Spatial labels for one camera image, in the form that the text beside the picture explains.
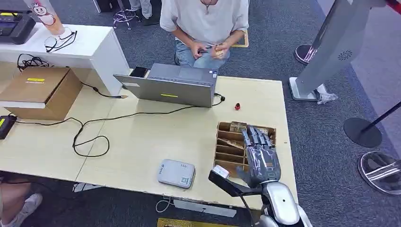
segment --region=red object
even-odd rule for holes
[[[399,0],[386,0],[389,5],[397,13],[401,14],[401,1]]]

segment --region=white power bank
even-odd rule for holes
[[[195,174],[195,166],[185,162],[164,159],[159,168],[157,180],[161,183],[189,188]]]

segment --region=white t-shirt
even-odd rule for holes
[[[163,0],[160,26],[168,32],[179,26],[195,41],[218,44],[248,28],[248,0],[219,0],[207,15],[200,0]]]

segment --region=person's leg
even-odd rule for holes
[[[130,0],[131,10],[138,10],[140,9],[140,0]]]
[[[228,58],[230,57],[230,51],[227,52],[227,55],[224,59],[215,59],[210,55],[210,50],[206,53],[202,54],[202,57],[198,58],[193,64],[194,68],[207,68],[207,69],[218,69],[220,68]]]
[[[175,40],[175,56],[181,66],[193,67],[195,63],[191,49],[178,40]]]
[[[152,4],[150,0],[140,0],[142,6],[142,15],[144,18],[149,19],[152,16]]]
[[[25,179],[14,180],[13,182],[24,182]],[[1,198],[3,202],[3,213],[1,215],[1,224],[10,223],[15,216],[22,210],[24,206],[25,196],[30,188],[29,183],[24,184],[8,184],[2,183]]]
[[[160,18],[152,14],[152,4],[150,0],[140,0],[140,4],[142,6],[142,15],[145,18],[143,20],[143,25],[158,25],[160,23]]]
[[[16,179],[10,182],[24,181],[26,179]],[[2,227],[19,227],[42,202],[40,194],[33,194],[25,200],[26,195],[29,193],[30,183],[2,183],[0,188],[3,203],[0,221]]]

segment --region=robot finger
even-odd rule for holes
[[[258,135],[255,132],[255,128],[252,125],[248,125],[248,132],[251,135],[253,144],[260,144],[261,142],[258,139]]]
[[[246,129],[241,130],[242,136],[244,137],[244,144],[245,148],[253,146],[251,139],[248,136],[248,133],[246,132]]]
[[[255,131],[260,141],[260,144],[264,147],[266,145],[266,139],[264,137],[264,134],[257,128],[255,128]]]
[[[271,147],[272,147],[272,144],[271,144],[271,142],[270,142],[270,138],[269,138],[266,134],[264,134],[264,133],[263,133],[263,137],[264,137],[264,139],[266,140],[267,146],[269,146],[269,148],[271,148]]]

